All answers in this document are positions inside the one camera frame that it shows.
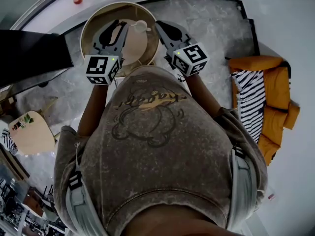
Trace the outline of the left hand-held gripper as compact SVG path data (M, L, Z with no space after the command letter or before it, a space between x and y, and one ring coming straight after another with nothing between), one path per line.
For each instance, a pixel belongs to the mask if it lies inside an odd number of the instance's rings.
M92 84L111 85L124 61L122 50L127 33L127 22L116 19L94 34L92 49L84 61L86 77Z

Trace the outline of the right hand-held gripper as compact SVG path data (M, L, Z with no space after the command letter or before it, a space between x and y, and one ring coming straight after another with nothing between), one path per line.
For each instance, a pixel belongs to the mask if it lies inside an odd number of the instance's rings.
M164 58L173 70L178 69L184 76L189 77L205 68L209 57L203 44L197 42L183 26L158 20L155 28L166 48Z

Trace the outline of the white cup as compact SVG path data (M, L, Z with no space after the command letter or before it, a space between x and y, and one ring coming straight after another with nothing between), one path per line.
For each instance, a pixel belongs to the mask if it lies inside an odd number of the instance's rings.
M151 28L148 27L147 23L143 20L136 21L133 25L134 30L137 33L150 32Z

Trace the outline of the person's left forearm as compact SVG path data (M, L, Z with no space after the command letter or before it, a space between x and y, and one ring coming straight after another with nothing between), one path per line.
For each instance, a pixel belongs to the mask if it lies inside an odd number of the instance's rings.
M95 85L82 117L77 133L80 136L91 136L99 125L106 106L108 86Z

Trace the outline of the person's right forearm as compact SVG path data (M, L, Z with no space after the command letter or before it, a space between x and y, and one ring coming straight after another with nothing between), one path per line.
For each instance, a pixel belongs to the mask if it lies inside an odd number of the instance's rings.
M211 116L216 117L221 109L220 104L207 89L198 74L185 78L193 99Z

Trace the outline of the round wooden glass table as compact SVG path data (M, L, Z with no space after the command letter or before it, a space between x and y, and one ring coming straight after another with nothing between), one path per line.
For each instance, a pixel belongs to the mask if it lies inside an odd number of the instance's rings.
M140 66L153 62L159 47L159 37L155 30L156 18L145 7L131 2L115 2L96 11L85 23L81 32L80 49L84 57L92 49L94 34L113 20L127 22L128 33L122 53L124 62L117 77L125 77ZM143 20L151 28L150 32L137 33L132 26Z

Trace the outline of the black white striped blanket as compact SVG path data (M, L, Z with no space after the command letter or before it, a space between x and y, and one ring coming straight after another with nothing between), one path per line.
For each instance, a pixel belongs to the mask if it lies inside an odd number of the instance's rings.
M257 143L262 132L266 103L263 71L242 70L231 74L238 92L236 103L241 123Z

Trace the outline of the person's brown shirt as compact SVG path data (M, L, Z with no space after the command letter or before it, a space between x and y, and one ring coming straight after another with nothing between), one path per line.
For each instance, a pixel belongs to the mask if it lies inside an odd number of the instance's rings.
M211 117L162 68L132 72L93 134L77 130L61 129L54 202L79 236L234 236L265 196L266 164L237 112Z

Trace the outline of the orange sofa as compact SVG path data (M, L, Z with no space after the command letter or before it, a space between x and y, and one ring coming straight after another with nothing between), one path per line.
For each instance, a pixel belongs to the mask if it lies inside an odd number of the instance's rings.
M293 129L300 113L300 107L290 98L290 65L281 57L250 56L230 59L228 66L230 75L242 70L263 71L266 103L257 144L266 165L269 165L281 148L283 130ZM233 106L236 109L237 92L232 79Z

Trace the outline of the light wooden side table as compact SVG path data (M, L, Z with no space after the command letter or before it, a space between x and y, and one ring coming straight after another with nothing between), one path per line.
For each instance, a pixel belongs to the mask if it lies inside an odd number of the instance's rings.
M13 130L13 125L25 114L29 114L34 119L34 122L27 124L25 128ZM53 134L42 110L31 110L25 114L8 125L10 136L18 151L23 155L52 152L55 149L60 133Z

